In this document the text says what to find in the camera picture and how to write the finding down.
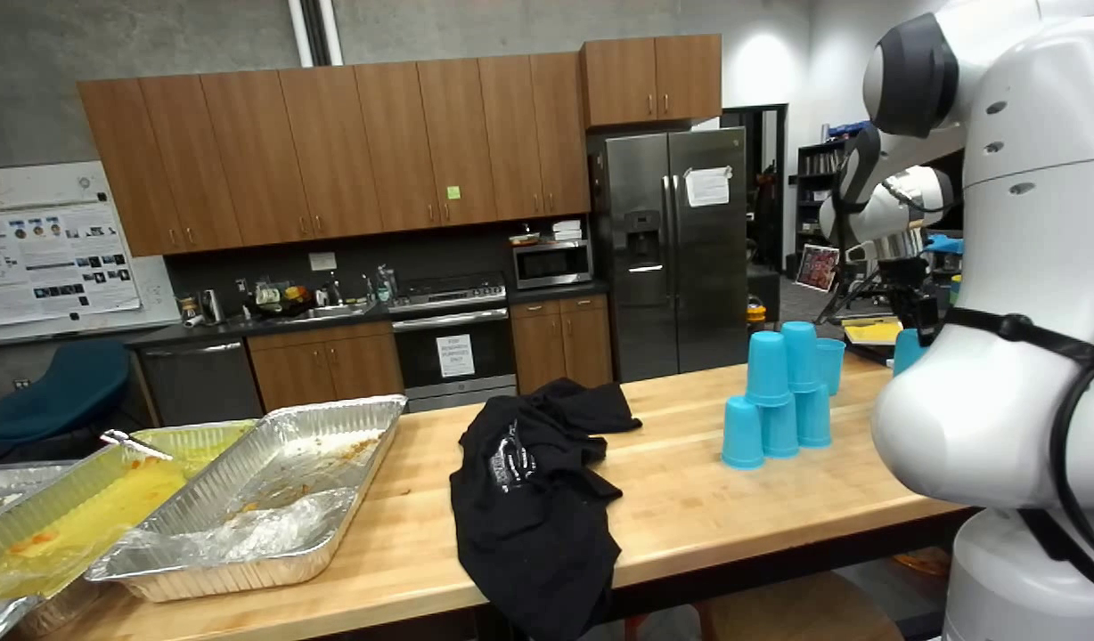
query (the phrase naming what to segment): whiteboard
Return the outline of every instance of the whiteboard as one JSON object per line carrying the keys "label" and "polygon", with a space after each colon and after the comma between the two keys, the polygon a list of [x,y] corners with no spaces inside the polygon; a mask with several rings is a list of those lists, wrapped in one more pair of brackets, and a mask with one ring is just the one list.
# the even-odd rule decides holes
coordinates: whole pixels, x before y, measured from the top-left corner
{"label": "whiteboard", "polygon": [[164,260],[130,253],[98,162],[0,170],[0,341],[180,320]]}

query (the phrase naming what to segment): black garment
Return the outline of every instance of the black garment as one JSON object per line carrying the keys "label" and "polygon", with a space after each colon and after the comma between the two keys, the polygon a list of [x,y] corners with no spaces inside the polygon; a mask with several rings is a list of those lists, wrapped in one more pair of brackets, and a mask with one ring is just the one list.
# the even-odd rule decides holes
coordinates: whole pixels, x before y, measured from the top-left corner
{"label": "black garment", "polygon": [[523,634],[566,641],[587,632],[621,555],[607,505],[621,487],[593,475],[595,430],[642,429],[621,390],[551,380],[535,397],[487,400],[448,475],[460,564]]}

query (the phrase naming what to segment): black refrigerator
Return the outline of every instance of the black refrigerator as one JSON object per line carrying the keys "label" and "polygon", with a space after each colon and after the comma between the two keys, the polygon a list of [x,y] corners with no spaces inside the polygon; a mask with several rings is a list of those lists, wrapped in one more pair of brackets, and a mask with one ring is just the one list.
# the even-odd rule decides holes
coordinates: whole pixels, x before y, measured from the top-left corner
{"label": "black refrigerator", "polygon": [[743,365],[749,180],[743,127],[593,139],[618,378]]}

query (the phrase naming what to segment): foil baking tray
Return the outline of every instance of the foil baking tray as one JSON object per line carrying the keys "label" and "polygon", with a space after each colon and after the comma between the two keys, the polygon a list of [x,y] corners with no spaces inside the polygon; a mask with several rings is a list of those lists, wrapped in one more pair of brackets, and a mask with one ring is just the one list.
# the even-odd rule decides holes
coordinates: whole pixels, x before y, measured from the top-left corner
{"label": "foil baking tray", "polygon": [[396,441],[403,408],[403,397],[366,397],[269,415],[85,582],[180,602],[316,576]]}
{"label": "foil baking tray", "polygon": [[[258,422],[216,422],[190,429],[153,429],[137,430],[139,441],[149,441],[180,456],[187,475],[200,475],[212,459],[232,448]],[[124,481],[124,471],[139,459],[119,448],[101,448],[79,463],[11,463],[0,467],[0,570],[20,541],[58,531],[79,509],[88,509],[101,491]],[[38,626],[69,620],[82,609],[82,595],[93,595],[79,576],[132,526],[101,509],[88,517],[88,535],[98,550],[76,558],[47,558],[42,576],[30,576],[18,588],[35,595],[14,595],[11,584],[0,584],[0,634],[14,622],[38,620]]]}

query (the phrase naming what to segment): wooden table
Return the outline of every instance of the wooden table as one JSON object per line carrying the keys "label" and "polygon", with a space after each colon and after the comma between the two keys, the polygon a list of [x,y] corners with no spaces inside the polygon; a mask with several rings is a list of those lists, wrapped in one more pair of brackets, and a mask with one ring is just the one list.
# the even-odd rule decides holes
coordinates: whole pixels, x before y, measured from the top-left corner
{"label": "wooden table", "polygon": [[[962,514],[901,487],[880,463],[871,409],[889,378],[877,365],[850,361],[834,444],[751,475],[719,459],[719,409],[746,390],[746,368],[623,386],[644,429],[613,436],[599,467],[623,487],[610,505],[618,590]],[[113,588],[101,613],[53,639],[320,639],[486,605],[458,564],[448,514],[458,440],[473,415],[465,408],[398,422],[336,564],[309,584],[167,605]]]}

